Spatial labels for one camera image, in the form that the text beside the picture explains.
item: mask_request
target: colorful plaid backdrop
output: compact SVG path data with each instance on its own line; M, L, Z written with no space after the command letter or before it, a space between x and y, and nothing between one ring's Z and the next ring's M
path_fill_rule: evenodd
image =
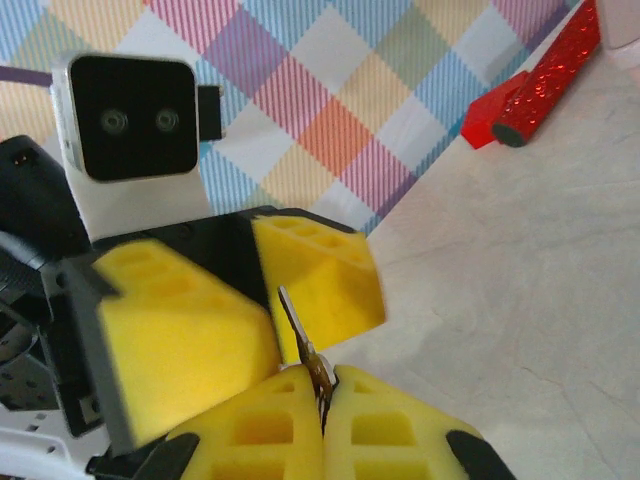
M575 3L0 0L0 63L181 57L226 92L227 137L201 148L216 212L300 206L370 232ZM51 146L54 128L47 90L0 83L0 138Z

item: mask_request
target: yellow sponge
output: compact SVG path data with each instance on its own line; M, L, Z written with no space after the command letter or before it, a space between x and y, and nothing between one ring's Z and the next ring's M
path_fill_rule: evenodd
M357 368L337 366L336 374L325 480L468 480L446 435L459 430L481 438L473 427Z
M94 268L120 293L98 316L133 446L277 373L268 314L162 243L116 247Z
M304 217L253 220L269 303L287 363L295 335L278 299L284 285L314 346L323 350L385 321L376 266L362 233L344 233Z
M290 367L186 422L200 443L181 480L321 480L322 432L309 373Z

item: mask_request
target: red sparkly tube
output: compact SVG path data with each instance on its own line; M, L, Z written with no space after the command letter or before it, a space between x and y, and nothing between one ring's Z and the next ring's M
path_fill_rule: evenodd
M585 0L494 122L498 141L526 145L599 43L595 0Z

